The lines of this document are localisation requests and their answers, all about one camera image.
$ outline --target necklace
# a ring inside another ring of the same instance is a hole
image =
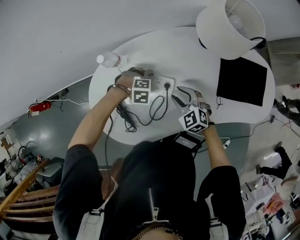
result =
[[[136,240],[140,240],[142,239],[144,236],[146,236],[148,233],[156,230],[156,229],[166,229],[169,231],[170,234],[176,235],[178,240],[182,240],[182,237],[178,234],[178,233],[174,233],[174,231],[171,228],[167,228],[165,226],[157,226],[157,227],[153,227],[145,232],[143,232]]]

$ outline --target person lying on floor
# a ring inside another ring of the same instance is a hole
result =
[[[104,203],[102,176],[92,150],[112,111],[131,95],[124,89],[131,88],[133,80],[122,75],[117,84],[124,88],[112,87],[107,92],[82,120],[69,144],[53,212],[62,240],[76,239],[83,216]],[[211,172],[201,184],[197,201],[191,151],[175,141],[141,142],[124,159],[118,188],[105,205],[99,239],[209,240],[210,211],[205,199],[211,194],[215,216],[227,226],[229,239],[241,238],[246,221],[239,176],[215,126],[203,134]]]
[[[256,174],[266,174],[273,175],[283,180],[281,186],[283,186],[284,194],[280,196],[287,200],[289,195],[294,192],[297,195],[300,195],[300,174],[297,172],[296,168],[292,165],[290,158],[288,157],[285,149],[282,147],[282,142],[279,142],[274,151],[279,153],[281,157],[281,166],[278,168],[270,167],[260,167],[256,166]]]
[[[274,106],[277,110],[292,120],[296,125],[300,127],[300,99],[289,99],[285,96],[282,96],[282,102],[278,102],[276,99],[274,100]],[[298,112],[293,112],[290,108],[297,108]]]

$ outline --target table lamp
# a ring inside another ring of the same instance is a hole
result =
[[[210,0],[196,29],[201,45],[226,60],[255,48],[266,32],[263,17],[247,0]]]

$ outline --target plastic bottle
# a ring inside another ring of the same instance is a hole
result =
[[[97,56],[97,63],[106,68],[121,68],[127,64],[127,58],[114,52],[106,52]]]

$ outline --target black t-shirt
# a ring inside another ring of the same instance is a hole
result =
[[[75,239],[85,212],[104,202],[95,155],[84,145],[67,151],[53,221],[63,240]],[[215,215],[227,225],[231,240],[240,239],[245,212],[239,177],[231,166],[213,169],[193,200],[195,164],[189,149],[175,142],[142,142],[126,156],[119,187],[105,207],[100,239],[127,240],[152,220],[149,189],[158,220],[169,220],[183,239],[209,240],[210,215],[205,198],[213,193]]]

